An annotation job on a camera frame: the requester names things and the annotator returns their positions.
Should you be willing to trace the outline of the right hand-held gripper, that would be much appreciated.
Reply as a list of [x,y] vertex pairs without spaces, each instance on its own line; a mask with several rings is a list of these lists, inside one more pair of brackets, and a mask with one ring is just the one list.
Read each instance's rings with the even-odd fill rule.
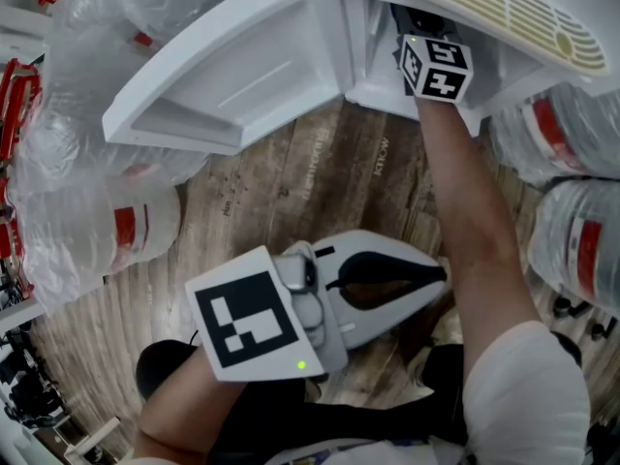
[[[418,98],[460,103],[473,79],[468,46],[412,34],[408,7],[391,6],[396,30],[402,37],[400,71]],[[437,37],[457,37],[455,23],[437,15]]]

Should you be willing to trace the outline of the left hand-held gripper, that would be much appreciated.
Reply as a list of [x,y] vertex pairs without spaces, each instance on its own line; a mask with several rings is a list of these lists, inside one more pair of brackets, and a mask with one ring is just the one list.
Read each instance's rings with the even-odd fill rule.
[[[416,314],[440,296],[447,281],[435,260],[374,232],[341,232],[316,242],[313,251],[304,241],[281,256],[259,246],[186,283],[218,381],[279,381],[338,371],[348,363],[347,350]],[[409,284],[367,310],[338,293],[337,324],[326,287],[391,281]]]

